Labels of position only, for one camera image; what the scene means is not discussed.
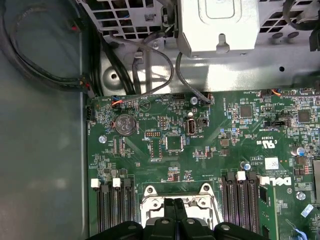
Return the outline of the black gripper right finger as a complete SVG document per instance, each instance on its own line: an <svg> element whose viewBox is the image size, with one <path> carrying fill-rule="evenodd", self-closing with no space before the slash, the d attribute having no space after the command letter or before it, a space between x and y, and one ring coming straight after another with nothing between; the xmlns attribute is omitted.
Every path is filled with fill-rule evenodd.
<svg viewBox="0 0 320 240"><path fill-rule="evenodd" d="M210 229L199 219L187 216L182 199L175 199L175 215L184 240L266 240L265 236L228 222Z"/></svg>

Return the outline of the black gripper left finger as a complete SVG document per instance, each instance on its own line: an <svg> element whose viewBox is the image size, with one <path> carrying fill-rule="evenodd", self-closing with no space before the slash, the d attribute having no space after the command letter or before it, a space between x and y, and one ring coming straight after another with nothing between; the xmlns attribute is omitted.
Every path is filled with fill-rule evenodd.
<svg viewBox="0 0 320 240"><path fill-rule="evenodd" d="M120 223L110 229L89 237L90 240L175 240L177 238L177 214L175 201L164 200L164 216L151 218L142 227L134 221Z"/></svg>

